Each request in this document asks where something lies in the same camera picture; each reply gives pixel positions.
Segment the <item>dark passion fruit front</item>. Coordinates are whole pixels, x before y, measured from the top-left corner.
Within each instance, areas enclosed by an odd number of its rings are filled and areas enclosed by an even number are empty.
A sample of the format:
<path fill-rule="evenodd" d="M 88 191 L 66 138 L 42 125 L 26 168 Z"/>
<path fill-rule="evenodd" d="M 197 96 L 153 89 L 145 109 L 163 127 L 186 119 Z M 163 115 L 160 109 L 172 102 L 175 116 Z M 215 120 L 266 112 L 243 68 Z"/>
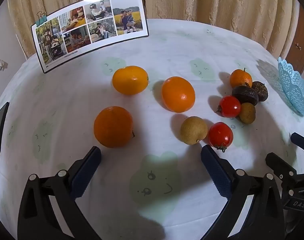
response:
<path fill-rule="evenodd" d="M 257 92 L 246 85 L 235 87 L 232 90 L 232 96 L 234 96 L 240 103 L 248 102 L 255 106 L 259 102 Z"/>

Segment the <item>beige curtain right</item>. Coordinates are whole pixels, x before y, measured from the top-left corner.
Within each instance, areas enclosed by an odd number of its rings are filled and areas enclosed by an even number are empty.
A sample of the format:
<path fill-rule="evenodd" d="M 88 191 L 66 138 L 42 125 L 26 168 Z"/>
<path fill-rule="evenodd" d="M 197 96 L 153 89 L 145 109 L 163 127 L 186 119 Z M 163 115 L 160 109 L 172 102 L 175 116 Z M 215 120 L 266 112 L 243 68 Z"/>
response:
<path fill-rule="evenodd" d="M 145 0 L 148 18 L 197 21 L 224 28 L 285 58 L 296 32 L 298 0 Z"/>

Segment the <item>brown kiwi-like fruit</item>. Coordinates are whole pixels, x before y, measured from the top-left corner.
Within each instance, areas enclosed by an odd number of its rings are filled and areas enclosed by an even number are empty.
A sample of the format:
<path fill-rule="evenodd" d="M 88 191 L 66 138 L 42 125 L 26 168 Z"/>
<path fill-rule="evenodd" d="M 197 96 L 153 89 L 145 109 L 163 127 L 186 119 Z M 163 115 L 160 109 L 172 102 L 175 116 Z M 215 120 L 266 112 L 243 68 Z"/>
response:
<path fill-rule="evenodd" d="M 204 140 L 208 134 L 206 122 L 197 116 L 185 119 L 180 127 L 180 139 L 187 145 L 194 145 Z"/>

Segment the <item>yellow-orange citrus fruit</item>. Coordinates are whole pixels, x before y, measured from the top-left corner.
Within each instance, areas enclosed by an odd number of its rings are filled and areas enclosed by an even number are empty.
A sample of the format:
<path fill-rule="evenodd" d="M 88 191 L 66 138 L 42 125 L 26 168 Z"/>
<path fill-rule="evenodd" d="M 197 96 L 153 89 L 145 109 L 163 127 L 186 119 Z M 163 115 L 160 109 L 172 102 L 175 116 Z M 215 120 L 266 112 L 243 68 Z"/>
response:
<path fill-rule="evenodd" d="M 117 92 L 135 95 L 146 89 L 149 83 L 148 73 L 138 66 L 127 66 L 115 71 L 112 85 Z"/>

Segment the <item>teal binder clip left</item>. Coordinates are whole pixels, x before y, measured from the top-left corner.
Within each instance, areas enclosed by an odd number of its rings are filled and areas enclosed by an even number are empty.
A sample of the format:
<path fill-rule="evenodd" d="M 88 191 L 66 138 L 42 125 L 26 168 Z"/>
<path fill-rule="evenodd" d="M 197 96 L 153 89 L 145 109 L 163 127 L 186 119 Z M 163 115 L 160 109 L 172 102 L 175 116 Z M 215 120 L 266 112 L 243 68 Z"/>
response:
<path fill-rule="evenodd" d="M 36 23 L 36 27 L 39 27 L 40 25 L 44 24 L 45 22 L 47 22 L 47 15 L 45 12 L 39 11 L 37 13 L 38 19 L 35 22 Z"/>

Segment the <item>red cherry tomato back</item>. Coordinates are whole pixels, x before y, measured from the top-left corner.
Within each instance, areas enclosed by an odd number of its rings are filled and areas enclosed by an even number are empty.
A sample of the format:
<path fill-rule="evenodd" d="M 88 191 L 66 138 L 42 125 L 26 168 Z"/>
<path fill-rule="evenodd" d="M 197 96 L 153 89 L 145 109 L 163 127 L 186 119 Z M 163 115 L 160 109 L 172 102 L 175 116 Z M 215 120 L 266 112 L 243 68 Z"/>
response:
<path fill-rule="evenodd" d="M 241 112 L 241 103 L 232 95 L 225 96 L 220 100 L 217 112 L 225 118 L 235 118 Z"/>

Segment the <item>photo collage card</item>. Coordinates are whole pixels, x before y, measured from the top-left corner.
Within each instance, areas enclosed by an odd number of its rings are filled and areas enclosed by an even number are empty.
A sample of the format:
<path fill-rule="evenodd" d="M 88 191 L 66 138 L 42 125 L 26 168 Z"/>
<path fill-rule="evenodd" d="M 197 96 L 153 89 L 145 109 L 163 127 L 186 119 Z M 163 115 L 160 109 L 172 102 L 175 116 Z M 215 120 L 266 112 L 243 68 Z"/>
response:
<path fill-rule="evenodd" d="M 31 26 L 43 73 L 111 44 L 147 37 L 143 0 L 82 0 Z"/>

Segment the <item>wooden door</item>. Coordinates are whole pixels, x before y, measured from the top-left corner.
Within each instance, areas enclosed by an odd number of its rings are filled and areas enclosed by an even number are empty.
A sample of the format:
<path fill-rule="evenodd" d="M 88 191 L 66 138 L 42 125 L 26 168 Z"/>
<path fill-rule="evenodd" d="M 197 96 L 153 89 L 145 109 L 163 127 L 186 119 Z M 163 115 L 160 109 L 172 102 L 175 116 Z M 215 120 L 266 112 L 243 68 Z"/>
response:
<path fill-rule="evenodd" d="M 294 70 L 300 74 L 304 71 L 304 8 L 300 5 L 298 25 L 294 35 L 293 42 L 286 57 Z"/>

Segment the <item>small mandarin with stem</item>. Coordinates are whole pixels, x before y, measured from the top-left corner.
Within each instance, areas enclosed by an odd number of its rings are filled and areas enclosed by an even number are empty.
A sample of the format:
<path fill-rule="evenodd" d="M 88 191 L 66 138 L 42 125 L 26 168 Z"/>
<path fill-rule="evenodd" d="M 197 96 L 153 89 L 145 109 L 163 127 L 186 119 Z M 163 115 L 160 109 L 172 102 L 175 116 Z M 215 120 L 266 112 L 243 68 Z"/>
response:
<path fill-rule="evenodd" d="M 252 87 L 253 79 L 245 69 L 236 69 L 230 75 L 230 86 L 232 88 L 246 85 Z"/>

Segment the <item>large rough orange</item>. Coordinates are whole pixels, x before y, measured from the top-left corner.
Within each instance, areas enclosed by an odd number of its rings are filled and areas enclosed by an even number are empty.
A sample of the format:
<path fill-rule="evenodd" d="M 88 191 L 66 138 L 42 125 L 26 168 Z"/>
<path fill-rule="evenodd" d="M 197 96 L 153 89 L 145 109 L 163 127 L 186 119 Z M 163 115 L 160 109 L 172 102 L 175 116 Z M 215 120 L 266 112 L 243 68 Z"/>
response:
<path fill-rule="evenodd" d="M 96 140 L 108 148 L 127 145 L 134 136 L 132 115 L 123 107 L 104 108 L 96 117 L 93 133 Z"/>

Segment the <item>red cherry tomato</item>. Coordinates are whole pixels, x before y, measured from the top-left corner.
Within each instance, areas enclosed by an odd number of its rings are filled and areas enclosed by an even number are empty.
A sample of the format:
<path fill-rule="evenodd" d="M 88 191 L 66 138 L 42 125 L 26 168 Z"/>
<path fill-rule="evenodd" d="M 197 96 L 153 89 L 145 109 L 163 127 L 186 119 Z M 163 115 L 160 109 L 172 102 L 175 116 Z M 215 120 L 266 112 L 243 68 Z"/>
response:
<path fill-rule="evenodd" d="M 220 100 L 217 112 L 225 118 L 235 118 L 241 112 L 241 103 L 232 95 L 225 96 Z"/>
<path fill-rule="evenodd" d="M 222 152 L 232 144 L 233 139 L 232 129 L 223 122 L 213 124 L 208 131 L 209 144 Z"/>

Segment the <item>smooth orange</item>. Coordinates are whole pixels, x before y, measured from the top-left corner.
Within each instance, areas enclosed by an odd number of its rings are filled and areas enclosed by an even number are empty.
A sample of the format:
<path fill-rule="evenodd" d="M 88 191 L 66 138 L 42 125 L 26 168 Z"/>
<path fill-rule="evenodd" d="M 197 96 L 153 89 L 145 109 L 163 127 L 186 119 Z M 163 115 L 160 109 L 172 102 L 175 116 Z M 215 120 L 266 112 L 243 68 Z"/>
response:
<path fill-rule="evenodd" d="M 190 110 L 195 103 L 195 90 L 184 78 L 172 76 L 164 81 L 161 87 L 162 102 L 175 113 Z"/>

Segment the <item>white printed tablecloth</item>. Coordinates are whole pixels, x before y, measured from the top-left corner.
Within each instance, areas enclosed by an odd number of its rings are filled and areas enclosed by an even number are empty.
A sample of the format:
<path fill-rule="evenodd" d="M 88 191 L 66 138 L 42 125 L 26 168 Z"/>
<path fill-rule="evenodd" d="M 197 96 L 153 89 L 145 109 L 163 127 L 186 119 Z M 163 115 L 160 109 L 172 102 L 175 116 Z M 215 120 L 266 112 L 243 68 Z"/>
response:
<path fill-rule="evenodd" d="M 304 136 L 304 117 L 286 102 L 277 60 L 242 35 L 207 24 L 149 20 L 149 36 L 83 55 L 44 74 L 38 58 L 21 65 L 0 97 L 9 102 L 0 153 L 0 220 L 17 233 L 19 205 L 28 177 L 50 177 L 69 168 L 98 144 L 96 116 L 106 107 L 130 112 L 134 137 L 122 148 L 101 147 L 102 163 L 77 200 L 103 239 L 200 239 L 225 205 L 200 160 L 202 142 L 179 140 L 181 122 L 198 116 L 208 126 L 223 122 L 234 134 L 219 152 L 251 176 L 269 172 L 265 157 L 274 152 L 304 173 L 304 151 L 290 141 Z M 143 68 L 146 89 L 124 95 L 112 77 L 127 66 Z M 264 83 L 268 99 L 255 105 L 252 124 L 225 118 L 217 108 L 232 95 L 230 75 L 245 69 Z M 161 87 L 172 76 L 195 90 L 194 106 L 168 110 Z"/>

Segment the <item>light blue lace basket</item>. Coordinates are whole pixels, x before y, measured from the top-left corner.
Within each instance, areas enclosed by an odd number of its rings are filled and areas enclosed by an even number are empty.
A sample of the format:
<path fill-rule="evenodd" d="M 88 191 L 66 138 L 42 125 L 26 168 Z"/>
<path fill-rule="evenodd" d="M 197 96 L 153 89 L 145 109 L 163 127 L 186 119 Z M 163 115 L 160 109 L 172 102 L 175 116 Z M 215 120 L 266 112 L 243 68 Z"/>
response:
<path fill-rule="evenodd" d="M 278 71 L 283 92 L 297 112 L 304 116 L 304 79 L 285 59 L 278 58 Z"/>

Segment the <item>red cherry tomato front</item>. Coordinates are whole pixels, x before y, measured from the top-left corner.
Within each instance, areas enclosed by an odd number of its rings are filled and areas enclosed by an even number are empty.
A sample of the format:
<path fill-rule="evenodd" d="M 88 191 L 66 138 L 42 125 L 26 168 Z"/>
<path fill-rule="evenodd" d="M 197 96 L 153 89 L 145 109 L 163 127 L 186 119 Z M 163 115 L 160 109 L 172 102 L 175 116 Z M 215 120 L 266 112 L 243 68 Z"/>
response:
<path fill-rule="evenodd" d="M 213 124 L 208 131 L 209 144 L 222 152 L 232 144 L 233 139 L 232 129 L 223 122 Z"/>

